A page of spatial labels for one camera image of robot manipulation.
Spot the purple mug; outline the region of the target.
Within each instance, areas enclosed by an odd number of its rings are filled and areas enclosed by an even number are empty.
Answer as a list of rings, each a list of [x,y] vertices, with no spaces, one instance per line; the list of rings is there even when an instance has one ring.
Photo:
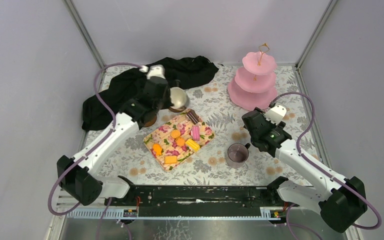
[[[249,158],[250,146],[250,143],[230,145],[226,152],[226,164],[235,169],[241,168]]]

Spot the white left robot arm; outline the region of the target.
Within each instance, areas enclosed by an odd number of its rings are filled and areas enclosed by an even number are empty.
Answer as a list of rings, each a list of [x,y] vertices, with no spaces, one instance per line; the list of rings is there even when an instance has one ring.
[[[132,204],[135,192],[131,184],[123,177],[100,176],[99,171],[120,144],[156,117],[168,100],[168,81],[150,77],[142,93],[129,99],[90,145],[71,158],[63,155],[57,161],[59,186],[83,206],[98,198],[116,198],[124,206]]]

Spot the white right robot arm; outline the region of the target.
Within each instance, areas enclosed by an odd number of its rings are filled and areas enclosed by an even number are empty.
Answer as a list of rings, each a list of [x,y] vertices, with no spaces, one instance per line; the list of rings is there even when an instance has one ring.
[[[241,118],[254,147],[287,164],[311,184],[311,187],[300,186],[278,177],[269,184],[272,189],[266,193],[271,205],[297,204],[319,214],[338,233],[345,232],[368,210],[364,203],[364,183],[356,176],[346,178],[312,156],[305,160],[306,152],[298,150],[296,140],[284,130],[283,121],[273,123],[259,108]]]

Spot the pink three-tier cake stand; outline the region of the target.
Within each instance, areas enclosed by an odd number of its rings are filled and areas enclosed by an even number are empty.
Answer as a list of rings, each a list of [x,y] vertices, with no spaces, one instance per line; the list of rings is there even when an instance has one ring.
[[[275,58],[268,54],[270,47],[263,43],[258,51],[248,52],[242,58],[242,66],[227,85],[230,100],[237,106],[252,111],[265,109],[277,96]]]

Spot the white paper cup black base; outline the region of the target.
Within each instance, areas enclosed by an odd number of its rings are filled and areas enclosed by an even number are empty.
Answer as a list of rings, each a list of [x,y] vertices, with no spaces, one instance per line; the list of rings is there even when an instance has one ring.
[[[170,102],[172,103],[172,108],[178,109],[181,107],[186,107],[188,102],[188,96],[186,92],[180,87],[171,87],[170,88]]]

